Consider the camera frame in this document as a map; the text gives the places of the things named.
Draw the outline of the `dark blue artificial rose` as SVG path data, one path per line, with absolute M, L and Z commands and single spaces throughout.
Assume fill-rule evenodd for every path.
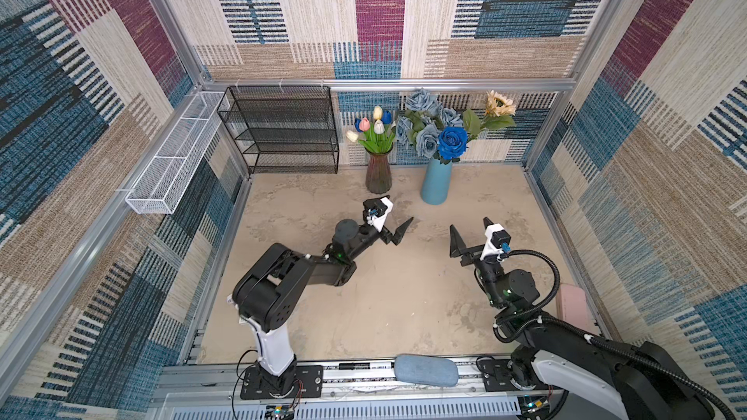
M 459 161 L 467 151 L 470 135 L 464 128 L 448 126 L 439 135 L 438 155 L 443 165 Z

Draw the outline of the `red ribbed glass vase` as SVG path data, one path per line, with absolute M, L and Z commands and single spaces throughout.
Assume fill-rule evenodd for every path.
M 366 187 L 373 194 L 386 194 L 392 187 L 389 153 L 369 153 Z

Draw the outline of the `teal cylindrical vase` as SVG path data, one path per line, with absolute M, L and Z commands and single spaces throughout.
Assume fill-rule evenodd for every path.
M 421 199 L 430 205 L 440 205 L 447 200 L 451 185 L 452 165 L 439 159 L 430 159 L 420 190 Z

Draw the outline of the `beige artificial flower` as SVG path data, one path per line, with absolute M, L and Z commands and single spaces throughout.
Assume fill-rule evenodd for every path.
M 513 99 L 496 91 L 486 94 L 486 110 L 480 117 L 472 109 L 462 113 L 463 126 L 469 135 L 469 140 L 476 140 L 484 131 L 503 130 L 516 125 L 514 116 L 517 105 Z

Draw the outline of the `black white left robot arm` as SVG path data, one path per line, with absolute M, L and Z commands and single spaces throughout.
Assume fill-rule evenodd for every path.
M 239 321 L 255 336 L 257 361 L 237 375 L 239 398 L 249 400 L 321 396 L 323 367 L 300 367 L 291 347 L 287 322 L 310 285 L 340 287 L 357 270 L 355 259 L 377 241 L 398 245 L 412 223 L 395 231 L 354 220 L 337 223 L 320 256 L 302 254 L 275 243 L 239 279 L 229 296 Z

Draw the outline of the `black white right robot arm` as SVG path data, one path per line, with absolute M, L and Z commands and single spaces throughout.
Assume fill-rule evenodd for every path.
M 493 334 L 516 348 L 507 365 L 519 389 L 558 387 L 620 419 L 726 419 L 735 414 L 693 381 L 653 342 L 640 346 L 585 331 L 546 311 L 558 295 L 558 266 L 545 254 L 511 247 L 509 233 L 484 220 L 486 241 L 465 244 L 449 229 L 449 254 L 470 266 L 498 313 Z

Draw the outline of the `blue-grey artificial rose bunch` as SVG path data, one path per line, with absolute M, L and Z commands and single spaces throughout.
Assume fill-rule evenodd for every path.
M 413 147 L 418 157 L 439 159 L 439 135 L 448 126 L 464 128 L 462 116 L 430 91 L 417 89 L 405 98 L 404 109 L 398 113 L 395 140 Z

